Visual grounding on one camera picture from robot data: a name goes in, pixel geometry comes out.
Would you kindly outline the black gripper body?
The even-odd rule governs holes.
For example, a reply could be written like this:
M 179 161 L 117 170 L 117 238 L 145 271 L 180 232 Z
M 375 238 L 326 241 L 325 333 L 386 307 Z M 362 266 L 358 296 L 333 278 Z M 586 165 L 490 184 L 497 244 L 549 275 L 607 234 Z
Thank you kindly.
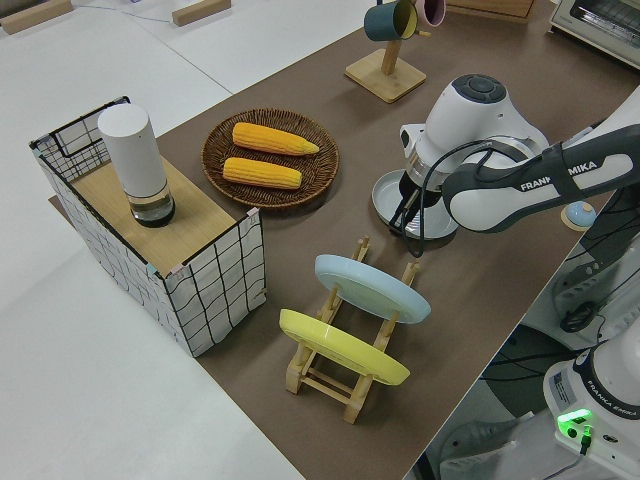
M 404 172 L 399 181 L 399 192 L 401 194 L 401 201 L 399 208 L 403 206 L 403 199 L 413 192 L 420 193 L 420 208 L 430 208 L 438 203 L 442 198 L 440 192 L 433 192 L 422 187 L 421 184 L 415 183 L 407 172 Z

